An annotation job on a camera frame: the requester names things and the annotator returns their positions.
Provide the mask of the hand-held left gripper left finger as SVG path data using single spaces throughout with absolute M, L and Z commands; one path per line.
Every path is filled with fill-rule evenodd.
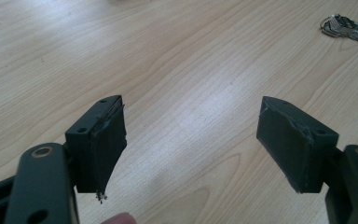
M 79 193 L 102 202 L 110 176 L 127 146 L 121 95 L 97 101 L 66 132 L 70 173 Z

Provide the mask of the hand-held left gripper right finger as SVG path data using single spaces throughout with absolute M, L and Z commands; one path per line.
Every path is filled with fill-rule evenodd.
M 295 105 L 265 96 L 256 138 L 296 192 L 321 191 L 324 159 L 334 154 L 338 133 Z

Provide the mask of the bunch of metal keys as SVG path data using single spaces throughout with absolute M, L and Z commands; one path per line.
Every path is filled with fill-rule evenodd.
M 358 21 L 353 21 L 340 14 L 325 18 L 320 29 L 323 34 L 334 38 L 349 38 L 358 42 Z

